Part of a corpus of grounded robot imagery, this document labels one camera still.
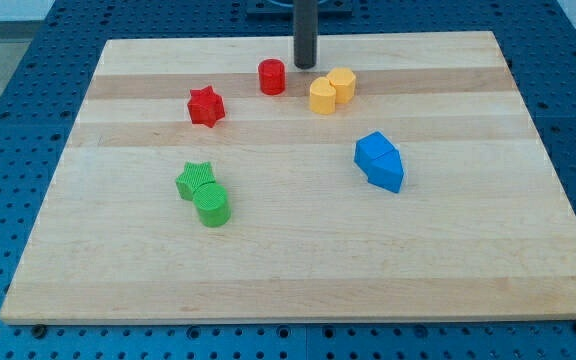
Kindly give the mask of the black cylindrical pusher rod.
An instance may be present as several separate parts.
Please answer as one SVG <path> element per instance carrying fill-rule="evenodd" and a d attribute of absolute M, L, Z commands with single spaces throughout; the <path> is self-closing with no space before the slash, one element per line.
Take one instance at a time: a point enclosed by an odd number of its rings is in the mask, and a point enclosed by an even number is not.
<path fill-rule="evenodd" d="M 299 69 L 317 62 L 318 5 L 316 0 L 293 1 L 293 57 Z"/>

